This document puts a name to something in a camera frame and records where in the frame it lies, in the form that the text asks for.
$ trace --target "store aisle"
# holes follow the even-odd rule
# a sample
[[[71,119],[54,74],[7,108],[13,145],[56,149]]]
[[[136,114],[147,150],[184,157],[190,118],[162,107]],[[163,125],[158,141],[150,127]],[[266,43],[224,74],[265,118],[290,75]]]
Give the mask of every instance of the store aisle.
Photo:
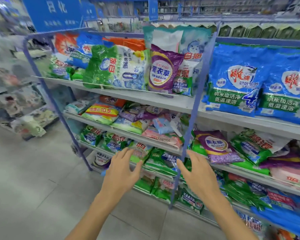
[[[0,240],[64,239],[99,192],[59,122],[28,142],[0,128]],[[225,240],[221,230],[138,192],[127,193],[98,240]]]

